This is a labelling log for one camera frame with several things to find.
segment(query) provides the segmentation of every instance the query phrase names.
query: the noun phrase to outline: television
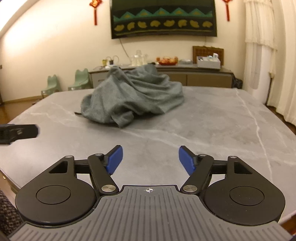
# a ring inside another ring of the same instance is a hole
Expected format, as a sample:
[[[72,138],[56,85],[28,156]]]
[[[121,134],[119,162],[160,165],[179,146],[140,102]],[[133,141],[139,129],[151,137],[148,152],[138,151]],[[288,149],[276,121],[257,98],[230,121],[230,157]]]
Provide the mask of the television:
[[[110,0],[112,38],[217,36],[214,0]]]

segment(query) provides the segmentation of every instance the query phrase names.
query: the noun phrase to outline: cabinet door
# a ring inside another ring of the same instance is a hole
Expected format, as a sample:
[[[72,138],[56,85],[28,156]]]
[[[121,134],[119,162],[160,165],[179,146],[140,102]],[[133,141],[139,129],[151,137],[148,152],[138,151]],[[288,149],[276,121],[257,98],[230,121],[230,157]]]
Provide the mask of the cabinet door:
[[[96,88],[103,80],[106,79],[108,72],[101,72],[101,73],[91,73],[91,79]]]
[[[219,73],[196,73],[187,75],[188,86],[231,88],[232,75]]]
[[[170,73],[170,72],[159,72],[160,74],[167,74],[171,81],[181,82],[183,86],[186,86],[186,74]]]

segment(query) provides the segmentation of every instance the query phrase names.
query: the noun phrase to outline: power cord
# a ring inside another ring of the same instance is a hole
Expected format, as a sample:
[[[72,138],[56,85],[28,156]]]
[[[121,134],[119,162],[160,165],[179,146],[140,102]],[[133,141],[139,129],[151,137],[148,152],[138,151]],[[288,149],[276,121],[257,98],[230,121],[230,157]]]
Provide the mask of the power cord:
[[[121,46],[122,46],[122,48],[123,48],[123,50],[124,50],[126,56],[128,57],[129,60],[131,60],[130,57],[129,57],[129,55],[128,55],[128,53],[126,52],[126,49],[124,48],[124,46],[123,46],[123,44],[122,44],[122,42],[121,42],[121,39],[119,39],[119,41],[120,41],[120,44],[121,44]]]

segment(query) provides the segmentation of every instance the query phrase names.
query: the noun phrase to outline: curtain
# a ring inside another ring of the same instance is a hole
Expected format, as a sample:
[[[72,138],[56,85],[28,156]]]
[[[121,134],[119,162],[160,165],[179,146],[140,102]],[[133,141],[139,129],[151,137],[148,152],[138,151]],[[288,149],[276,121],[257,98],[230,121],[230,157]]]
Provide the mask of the curtain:
[[[275,75],[275,20],[270,0],[244,0],[246,5],[246,62],[244,89],[267,98],[270,77]]]
[[[284,29],[284,39],[279,44],[283,46],[284,57],[277,60],[277,65],[283,73],[273,80],[267,104],[276,107],[286,121],[296,125],[296,0],[279,1]]]

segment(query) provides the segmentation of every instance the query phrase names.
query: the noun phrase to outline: plastic chair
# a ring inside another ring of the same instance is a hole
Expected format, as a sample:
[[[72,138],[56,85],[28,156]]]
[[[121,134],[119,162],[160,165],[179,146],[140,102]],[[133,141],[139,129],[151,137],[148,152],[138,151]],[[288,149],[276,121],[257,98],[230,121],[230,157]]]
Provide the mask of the plastic chair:
[[[62,91],[62,89],[57,79],[57,76],[56,75],[54,75],[53,77],[49,76],[47,78],[47,88],[41,91],[41,95],[42,95],[42,98],[44,98],[44,95],[51,95],[55,92],[60,92],[60,91]]]
[[[75,73],[75,82],[73,85],[68,87],[69,91],[72,90],[83,90],[83,89],[92,89],[93,84],[91,82],[91,76],[87,69],[83,71],[76,70]]]

